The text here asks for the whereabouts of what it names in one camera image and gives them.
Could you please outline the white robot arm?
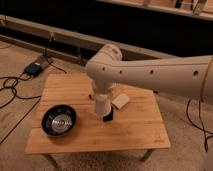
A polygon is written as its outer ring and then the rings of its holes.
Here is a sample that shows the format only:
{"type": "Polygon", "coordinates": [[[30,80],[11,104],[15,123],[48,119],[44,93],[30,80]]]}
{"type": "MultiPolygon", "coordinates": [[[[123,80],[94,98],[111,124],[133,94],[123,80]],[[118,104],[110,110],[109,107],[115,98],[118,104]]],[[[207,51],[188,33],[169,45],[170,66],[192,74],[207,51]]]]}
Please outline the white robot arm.
{"type": "Polygon", "coordinates": [[[87,75],[101,93],[120,83],[213,104],[213,57],[123,61],[121,50],[103,46],[86,64],[87,75]]]}

